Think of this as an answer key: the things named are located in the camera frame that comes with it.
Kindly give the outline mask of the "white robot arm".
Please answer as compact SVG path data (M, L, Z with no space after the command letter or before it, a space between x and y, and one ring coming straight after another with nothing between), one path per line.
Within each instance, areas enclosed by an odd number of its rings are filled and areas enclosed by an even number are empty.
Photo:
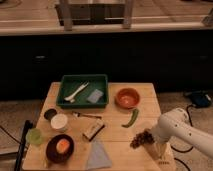
M213 159L213 135L188 125L186 123L188 119L187 112L182 108L175 108L161 114L157 123L151 128L154 141L167 143L174 136Z

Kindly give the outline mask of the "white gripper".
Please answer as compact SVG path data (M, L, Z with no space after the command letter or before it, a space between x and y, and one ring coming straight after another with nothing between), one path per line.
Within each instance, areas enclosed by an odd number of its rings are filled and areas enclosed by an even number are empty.
M155 125L148 130L148 132L152 135L153 139L156 143L156 151L159 158L162 158L165 154L167 148L167 142L170 140L171 136L162 128Z

